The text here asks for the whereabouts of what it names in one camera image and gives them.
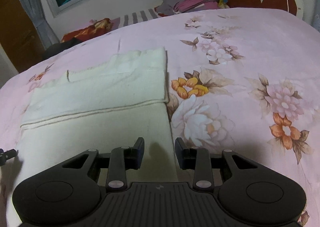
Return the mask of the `white knit sweater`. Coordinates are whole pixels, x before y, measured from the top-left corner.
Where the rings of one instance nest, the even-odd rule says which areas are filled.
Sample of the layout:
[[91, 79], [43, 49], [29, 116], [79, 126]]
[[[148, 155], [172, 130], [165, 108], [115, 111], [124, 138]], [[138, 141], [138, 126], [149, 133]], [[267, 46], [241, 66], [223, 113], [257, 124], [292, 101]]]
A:
[[33, 91], [21, 122], [15, 183], [86, 150], [107, 153], [139, 137], [143, 161], [128, 180], [176, 181], [168, 100], [164, 48], [113, 55], [97, 67], [66, 72]]

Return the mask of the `pink floral bed sheet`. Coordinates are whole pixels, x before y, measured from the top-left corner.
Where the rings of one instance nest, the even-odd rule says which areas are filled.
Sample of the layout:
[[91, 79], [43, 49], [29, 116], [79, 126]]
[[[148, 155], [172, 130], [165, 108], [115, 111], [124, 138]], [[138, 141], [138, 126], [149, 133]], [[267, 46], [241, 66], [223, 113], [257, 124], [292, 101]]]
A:
[[[1, 88], [1, 147], [15, 148], [33, 91], [113, 55], [164, 48], [171, 137], [212, 153], [234, 150], [306, 192], [299, 219], [319, 226], [319, 33], [272, 9], [179, 14], [129, 25], [65, 50]], [[12, 204], [22, 163], [1, 167], [1, 226], [19, 226]]]

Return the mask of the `black garment on bed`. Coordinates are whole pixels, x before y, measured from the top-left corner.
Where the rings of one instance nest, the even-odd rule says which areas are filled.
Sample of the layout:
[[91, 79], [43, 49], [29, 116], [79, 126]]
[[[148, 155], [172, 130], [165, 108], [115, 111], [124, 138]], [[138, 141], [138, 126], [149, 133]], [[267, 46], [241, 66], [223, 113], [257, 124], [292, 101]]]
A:
[[52, 56], [55, 56], [61, 52], [63, 52], [66, 49], [72, 48], [78, 44], [82, 43], [81, 40], [79, 40], [76, 37], [73, 37], [71, 40], [68, 40], [66, 42], [56, 43], [50, 46], [48, 49], [44, 51], [42, 54], [42, 60], [47, 60], [51, 58]]

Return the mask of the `brown wooden door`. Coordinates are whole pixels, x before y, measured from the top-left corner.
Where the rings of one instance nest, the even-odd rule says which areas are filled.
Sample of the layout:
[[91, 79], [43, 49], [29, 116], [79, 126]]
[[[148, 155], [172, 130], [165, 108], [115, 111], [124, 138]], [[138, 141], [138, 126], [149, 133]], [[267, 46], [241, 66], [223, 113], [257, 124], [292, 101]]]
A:
[[42, 60], [44, 47], [19, 0], [1, 0], [1, 45], [19, 73]]

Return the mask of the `red patterned cloth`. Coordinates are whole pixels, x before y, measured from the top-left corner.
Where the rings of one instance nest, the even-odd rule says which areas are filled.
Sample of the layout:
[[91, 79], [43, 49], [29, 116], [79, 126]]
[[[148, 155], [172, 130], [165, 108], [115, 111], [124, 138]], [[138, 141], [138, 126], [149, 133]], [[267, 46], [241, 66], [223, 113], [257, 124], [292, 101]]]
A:
[[95, 21], [85, 28], [65, 34], [62, 37], [61, 42], [67, 42], [72, 38], [77, 38], [81, 42], [91, 40], [95, 37], [109, 33], [112, 30], [112, 27], [113, 23], [111, 20], [109, 18], [104, 18], [102, 20]]

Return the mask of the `striped grey mattress cover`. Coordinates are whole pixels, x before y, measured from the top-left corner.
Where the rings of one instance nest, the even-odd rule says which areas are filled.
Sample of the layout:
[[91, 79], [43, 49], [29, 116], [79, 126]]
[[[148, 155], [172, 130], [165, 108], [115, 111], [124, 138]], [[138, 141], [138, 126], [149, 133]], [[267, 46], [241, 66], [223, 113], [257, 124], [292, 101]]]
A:
[[161, 18], [161, 16], [155, 11], [155, 9], [144, 9], [138, 12], [133, 12], [124, 16], [120, 16], [111, 21], [112, 30], [116, 30], [128, 25], [146, 22], [149, 20]]

